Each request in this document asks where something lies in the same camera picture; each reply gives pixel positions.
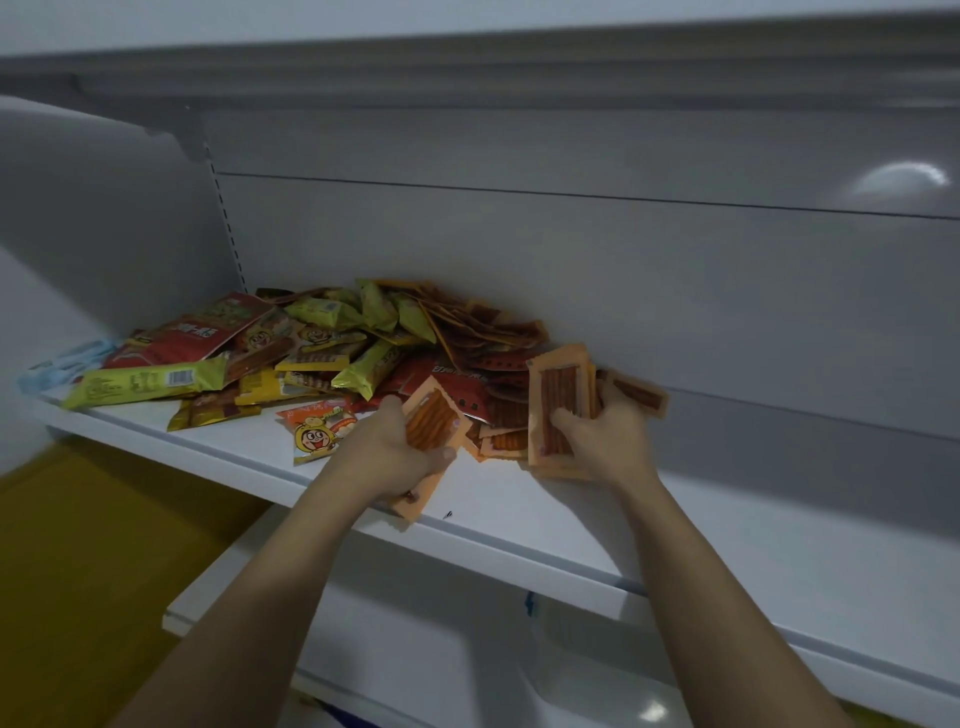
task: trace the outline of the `yellow floor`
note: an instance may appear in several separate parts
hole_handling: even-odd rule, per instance
[[[176,643],[163,609],[267,505],[80,438],[0,478],[0,725],[103,725]]]

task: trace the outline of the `forearm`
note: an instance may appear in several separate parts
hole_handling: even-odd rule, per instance
[[[367,505],[331,486],[301,497],[114,728],[276,724],[337,547]]]
[[[849,726],[655,478],[621,489],[644,583],[684,700],[705,726]]]

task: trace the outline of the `hand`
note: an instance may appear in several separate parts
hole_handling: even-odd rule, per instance
[[[565,409],[550,416],[573,448],[577,465],[621,491],[658,482],[643,411],[609,381],[603,382],[600,395],[604,410],[596,420]]]
[[[452,448],[423,452],[407,445],[400,400],[385,397],[380,409],[357,423],[337,446],[317,477],[342,483],[373,502],[402,496],[427,475],[444,470],[456,454]]]

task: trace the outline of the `blue snack package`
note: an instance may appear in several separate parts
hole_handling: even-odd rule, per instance
[[[103,366],[104,360],[116,351],[118,342],[97,339],[64,352],[28,369],[16,378],[16,386],[25,395],[37,395],[61,384],[67,384],[88,369]]]

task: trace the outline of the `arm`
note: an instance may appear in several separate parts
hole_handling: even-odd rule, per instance
[[[577,461],[612,486],[636,537],[657,627],[698,728],[849,727],[850,720],[663,487],[646,418],[615,387],[596,420],[557,410]]]
[[[275,725],[333,557],[353,522],[373,501],[405,493],[453,457],[450,449],[408,447],[400,401],[384,399],[112,728]]]

